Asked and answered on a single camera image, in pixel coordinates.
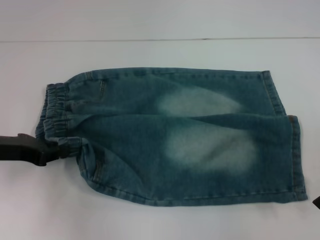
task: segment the elastic waistband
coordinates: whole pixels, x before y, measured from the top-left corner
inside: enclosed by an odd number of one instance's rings
[[[68,86],[65,83],[49,84],[35,137],[44,142],[56,142],[63,149],[62,158],[75,157],[81,149],[80,137],[68,136],[70,114],[66,111]]]

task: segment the white surface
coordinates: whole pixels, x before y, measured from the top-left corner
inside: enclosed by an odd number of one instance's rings
[[[0,41],[320,37],[318,0],[1,0]]]
[[[102,195],[76,161],[0,161],[1,240],[313,240],[320,237],[320,40],[0,43],[0,135],[34,134],[49,83],[94,69],[270,70],[302,128],[308,201],[151,207]]]

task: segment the denim shorts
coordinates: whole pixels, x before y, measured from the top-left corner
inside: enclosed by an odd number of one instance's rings
[[[269,71],[81,73],[47,86],[36,137],[76,157],[94,190],[138,204],[307,199],[298,119]]]

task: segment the faded wash area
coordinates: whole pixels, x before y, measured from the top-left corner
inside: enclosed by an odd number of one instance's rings
[[[47,86],[36,137],[76,157],[94,190],[139,204],[307,199],[298,119],[269,71],[81,73]]]

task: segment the light blue denim shorts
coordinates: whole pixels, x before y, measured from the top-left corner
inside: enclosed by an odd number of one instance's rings
[[[307,199],[298,119],[269,71],[81,73],[47,86],[36,137],[76,157],[91,188],[134,203]]]

